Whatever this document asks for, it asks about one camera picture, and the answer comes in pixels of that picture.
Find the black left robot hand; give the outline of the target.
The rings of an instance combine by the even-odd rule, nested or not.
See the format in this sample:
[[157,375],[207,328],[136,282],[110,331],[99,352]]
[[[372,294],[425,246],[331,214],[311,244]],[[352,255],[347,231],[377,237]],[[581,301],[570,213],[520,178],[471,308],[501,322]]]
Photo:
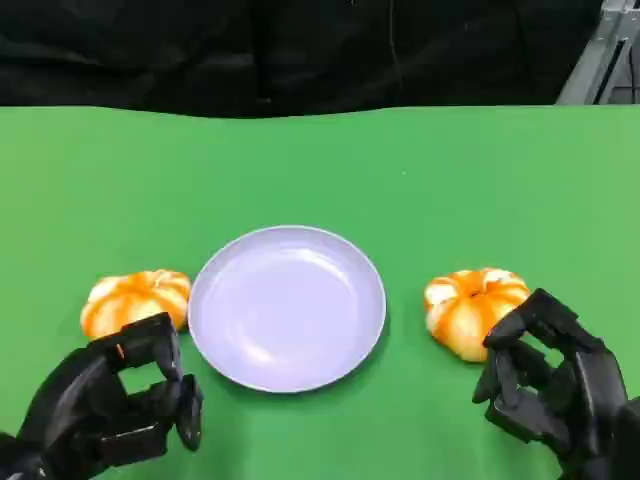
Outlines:
[[182,368],[169,315],[152,315],[74,350],[49,374],[18,431],[23,451],[5,475],[92,479],[165,455],[172,430],[195,452],[203,400]]

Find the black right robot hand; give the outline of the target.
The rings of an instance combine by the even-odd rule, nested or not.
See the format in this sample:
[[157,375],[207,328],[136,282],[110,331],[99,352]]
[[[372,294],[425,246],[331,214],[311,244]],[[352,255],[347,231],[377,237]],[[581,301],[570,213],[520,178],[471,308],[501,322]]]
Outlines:
[[472,401],[505,432],[539,442],[565,479],[634,479],[637,414],[604,342],[536,289],[483,341],[488,357]]

